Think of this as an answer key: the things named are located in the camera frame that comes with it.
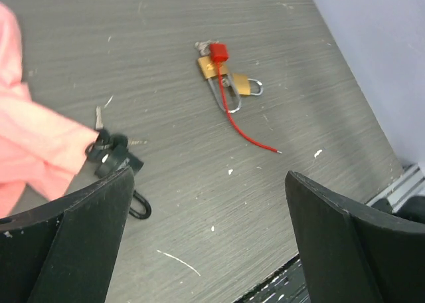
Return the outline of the black padlock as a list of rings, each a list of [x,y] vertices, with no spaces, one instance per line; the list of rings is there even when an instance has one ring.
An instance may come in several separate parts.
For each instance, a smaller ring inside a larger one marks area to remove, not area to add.
[[[113,149],[104,149],[103,146],[93,145],[88,153],[88,158],[98,163],[98,167],[94,173],[99,178],[125,167],[130,167],[133,173],[137,174],[143,167],[143,162],[122,145],[117,145]],[[133,191],[132,197],[134,201],[140,204],[143,211],[138,211],[130,207],[129,214],[139,220],[148,219],[152,212],[149,201],[136,190]]]

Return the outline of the black-headed key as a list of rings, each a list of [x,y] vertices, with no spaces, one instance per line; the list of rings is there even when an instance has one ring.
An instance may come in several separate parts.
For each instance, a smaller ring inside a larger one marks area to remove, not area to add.
[[[124,134],[112,134],[110,136],[110,144],[112,146],[112,149],[114,149],[118,146],[128,148],[130,146],[144,145],[147,142],[148,142],[147,140],[129,139]]]

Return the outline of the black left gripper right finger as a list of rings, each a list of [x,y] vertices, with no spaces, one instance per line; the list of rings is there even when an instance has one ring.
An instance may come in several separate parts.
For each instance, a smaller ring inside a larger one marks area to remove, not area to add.
[[[385,213],[294,171],[285,191],[312,302],[424,301],[424,219]]]

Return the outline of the pink cloth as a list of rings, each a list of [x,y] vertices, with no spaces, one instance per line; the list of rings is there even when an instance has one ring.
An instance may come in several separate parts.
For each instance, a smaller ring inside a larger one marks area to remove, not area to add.
[[[98,133],[34,102],[23,82],[21,31],[1,6],[1,216],[26,186],[45,199],[62,197],[86,161]]]

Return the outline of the large brass padlock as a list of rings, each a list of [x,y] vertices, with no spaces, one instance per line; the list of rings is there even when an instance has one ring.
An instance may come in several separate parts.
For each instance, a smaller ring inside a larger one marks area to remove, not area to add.
[[[216,71],[216,66],[215,64],[212,62],[210,56],[202,56],[200,58],[197,59],[197,63],[199,65],[199,68],[205,78],[205,80],[207,81],[209,88],[213,94],[213,96],[215,97],[215,100],[218,104],[218,106],[220,107],[220,109],[225,112],[224,110],[224,106],[222,103],[222,98],[221,98],[221,94],[220,94],[220,88],[218,85],[218,78],[217,78],[217,71]],[[234,85],[233,79],[232,79],[232,75],[227,67],[227,65],[225,65],[224,63],[221,66],[221,72],[222,72],[222,81],[224,84],[225,88],[230,88],[233,91],[233,94],[236,96],[237,99],[237,105],[235,108],[229,108],[229,111],[231,114],[236,113],[237,111],[239,111],[239,109],[241,109],[242,107],[242,99],[241,96],[239,95],[239,93],[236,90],[236,87]]]

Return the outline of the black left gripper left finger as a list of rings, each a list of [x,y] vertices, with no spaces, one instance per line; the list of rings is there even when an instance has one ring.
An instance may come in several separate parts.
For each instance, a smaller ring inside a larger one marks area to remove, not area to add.
[[[104,302],[134,188],[123,168],[1,219],[2,302]]]

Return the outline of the small brass padlock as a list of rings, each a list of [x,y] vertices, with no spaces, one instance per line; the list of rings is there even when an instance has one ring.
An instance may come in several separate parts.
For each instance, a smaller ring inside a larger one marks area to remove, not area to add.
[[[248,78],[245,74],[233,74],[232,79],[239,95],[261,96],[264,92],[264,85],[255,78]]]

